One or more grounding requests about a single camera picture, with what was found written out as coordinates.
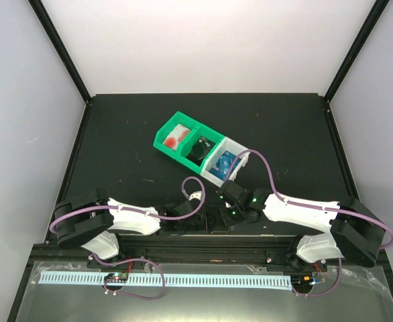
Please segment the clear sleeve card holder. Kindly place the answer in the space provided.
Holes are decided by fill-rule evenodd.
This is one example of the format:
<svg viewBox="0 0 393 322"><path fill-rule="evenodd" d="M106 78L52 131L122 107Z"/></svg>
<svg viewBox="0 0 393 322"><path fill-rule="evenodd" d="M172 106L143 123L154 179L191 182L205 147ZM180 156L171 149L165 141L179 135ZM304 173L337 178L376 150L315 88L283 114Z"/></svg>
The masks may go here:
<svg viewBox="0 0 393 322"><path fill-rule="evenodd" d="M210 234L227 234L229 227L225 224L222 211L223 206L211 205L206 210L207 230Z"/></svg>

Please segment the white plastic card bin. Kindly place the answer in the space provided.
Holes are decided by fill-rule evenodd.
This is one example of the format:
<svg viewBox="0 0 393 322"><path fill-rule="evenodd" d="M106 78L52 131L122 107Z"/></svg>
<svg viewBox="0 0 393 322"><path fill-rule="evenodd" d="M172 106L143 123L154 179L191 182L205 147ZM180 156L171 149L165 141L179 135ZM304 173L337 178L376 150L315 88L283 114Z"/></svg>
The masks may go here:
<svg viewBox="0 0 393 322"><path fill-rule="evenodd" d="M224 137L204 159L200 175L221 187L226 180L235 180L239 170L247 164L248 158L246 147Z"/></svg>

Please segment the green double compartment bin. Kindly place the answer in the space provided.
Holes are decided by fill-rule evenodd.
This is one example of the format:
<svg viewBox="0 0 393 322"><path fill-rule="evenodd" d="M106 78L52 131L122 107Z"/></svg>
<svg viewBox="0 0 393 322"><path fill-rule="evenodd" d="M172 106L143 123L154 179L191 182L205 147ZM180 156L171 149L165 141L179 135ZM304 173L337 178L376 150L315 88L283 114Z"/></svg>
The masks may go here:
<svg viewBox="0 0 393 322"><path fill-rule="evenodd" d="M189 128L190 133L182 140L176 151L167 148L163 141L166 136L174 129L178 124ZM213 141L215 145L219 143L225 136L209 126L187 116L186 114L177 111L157 132L154 138L153 147L173 160L177 161L179 164L189 168L193 172L200 174L202 170L202 165L197 166L186 158L192 146L200 137L206 137L207 139Z"/></svg>

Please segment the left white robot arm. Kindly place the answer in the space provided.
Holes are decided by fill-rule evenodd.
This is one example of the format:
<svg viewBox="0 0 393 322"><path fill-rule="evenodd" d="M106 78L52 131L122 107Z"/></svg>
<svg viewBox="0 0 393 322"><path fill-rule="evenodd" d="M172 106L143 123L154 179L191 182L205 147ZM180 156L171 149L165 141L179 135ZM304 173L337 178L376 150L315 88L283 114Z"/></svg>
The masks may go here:
<svg viewBox="0 0 393 322"><path fill-rule="evenodd" d="M91 195L57 204L49 230L56 234L60 248L86 249L117 268L126 258L119 242L121 235L169 237L208 231L205 190L184 196L185 201L179 205L138 207L116 201L97 189Z"/></svg>

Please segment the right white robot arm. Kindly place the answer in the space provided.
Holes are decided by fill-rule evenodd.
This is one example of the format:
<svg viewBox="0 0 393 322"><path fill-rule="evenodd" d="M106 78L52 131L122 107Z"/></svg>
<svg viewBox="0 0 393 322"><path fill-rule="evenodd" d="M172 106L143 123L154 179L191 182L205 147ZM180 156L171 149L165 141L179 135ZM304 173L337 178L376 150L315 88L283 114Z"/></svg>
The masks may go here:
<svg viewBox="0 0 393 322"><path fill-rule="evenodd" d="M307 227L315 235L298 233L287 249L270 250L270 265L291 271L308 270L322 260L345 259L371 268L377 261L386 233L381 221L357 199L310 201L275 193L250 191L228 180L217 191L225 203L222 212L247 223L267 219Z"/></svg>

